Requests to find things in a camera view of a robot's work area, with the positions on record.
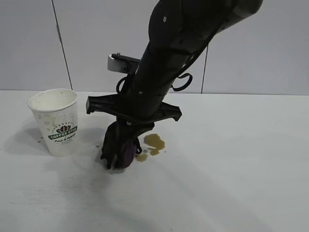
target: white paper cup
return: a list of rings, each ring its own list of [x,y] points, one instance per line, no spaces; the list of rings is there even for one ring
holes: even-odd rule
[[[67,156],[76,149],[77,94],[69,89],[51,89],[28,101],[48,149],[53,156]]]

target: coffee cup logo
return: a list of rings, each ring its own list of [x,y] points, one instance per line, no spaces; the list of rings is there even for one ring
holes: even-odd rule
[[[59,125],[59,127],[57,129],[54,128],[53,131],[56,132],[56,133],[53,134],[53,135],[49,135],[48,138],[50,140],[59,139],[61,137],[64,137],[64,136],[67,136],[69,134],[72,134],[72,133],[76,132],[77,131],[77,126],[72,128],[72,126],[69,125],[69,124],[70,123],[68,123],[68,122],[67,123],[63,123],[62,125]]]
[[[57,131],[58,133],[66,132],[66,131],[68,131],[70,128],[71,128],[70,125],[68,125],[68,126],[62,126],[60,129],[57,129],[56,131]]]

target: black plastic part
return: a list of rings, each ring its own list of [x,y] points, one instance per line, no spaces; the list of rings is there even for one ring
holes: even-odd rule
[[[115,160],[115,169],[127,168],[133,161],[135,154],[140,154],[142,149],[138,136],[150,131],[155,124],[127,125],[122,119],[112,123],[105,133],[101,159],[107,161],[107,169],[112,168]]]
[[[189,87],[189,85],[191,85],[192,81],[193,81],[193,76],[189,73],[185,73],[184,75],[182,76],[179,76],[178,79],[184,79],[185,77],[189,77],[188,81],[181,87],[178,87],[178,88],[175,88],[174,86],[172,86],[172,89],[175,91],[175,92],[179,92],[179,91],[183,91],[185,90],[186,88]]]
[[[100,96],[100,97],[88,97],[86,109],[87,114],[97,112],[106,112],[108,114],[117,116],[130,123],[136,124],[149,124],[158,122],[167,118],[173,118],[178,121],[182,116],[181,110],[178,106],[173,106],[162,102],[156,113],[149,118],[136,118],[125,114],[120,104],[121,96],[119,94]]]

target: metal bracket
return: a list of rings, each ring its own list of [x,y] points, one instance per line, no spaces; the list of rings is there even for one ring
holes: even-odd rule
[[[112,72],[133,74],[139,66],[140,60],[120,55],[120,53],[108,56],[107,69]]]

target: brown liquid stain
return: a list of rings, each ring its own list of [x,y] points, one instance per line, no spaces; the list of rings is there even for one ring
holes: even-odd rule
[[[148,158],[148,155],[146,153],[142,153],[142,154],[136,156],[136,160],[138,162],[145,162],[147,160],[147,158]]]
[[[150,134],[144,137],[144,143],[148,146],[150,155],[156,156],[160,154],[160,151],[165,148],[165,142],[160,138],[158,134]]]

